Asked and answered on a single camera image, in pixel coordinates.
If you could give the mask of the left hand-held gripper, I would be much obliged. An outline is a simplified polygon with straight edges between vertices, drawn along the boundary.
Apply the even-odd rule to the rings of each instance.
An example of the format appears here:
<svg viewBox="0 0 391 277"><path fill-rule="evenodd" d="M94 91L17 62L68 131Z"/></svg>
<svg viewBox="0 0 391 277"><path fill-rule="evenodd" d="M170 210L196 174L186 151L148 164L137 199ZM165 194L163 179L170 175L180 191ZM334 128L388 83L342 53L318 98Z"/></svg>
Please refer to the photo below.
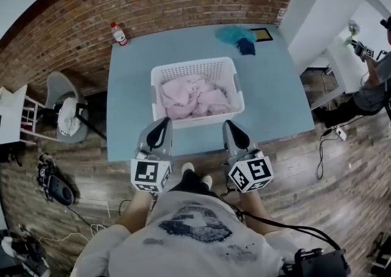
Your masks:
<svg viewBox="0 0 391 277"><path fill-rule="evenodd" d="M172 120L154 121L140 134L135 158L131 160L131 183L139 191L163 193L172 174Z"/></svg>

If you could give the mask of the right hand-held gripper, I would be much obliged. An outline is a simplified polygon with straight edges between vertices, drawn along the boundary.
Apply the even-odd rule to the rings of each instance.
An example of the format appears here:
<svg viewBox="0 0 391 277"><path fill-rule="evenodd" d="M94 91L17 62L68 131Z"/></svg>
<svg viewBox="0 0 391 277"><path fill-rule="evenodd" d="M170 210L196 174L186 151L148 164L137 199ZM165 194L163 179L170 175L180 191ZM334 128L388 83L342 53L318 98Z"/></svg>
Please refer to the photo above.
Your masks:
<svg viewBox="0 0 391 277"><path fill-rule="evenodd" d="M257 142L236 123L226 120L222 126L224 149L229 157L241 157L228 163L228 179L241 193L257 191L273 179L269 157L258 149Z"/></svg>

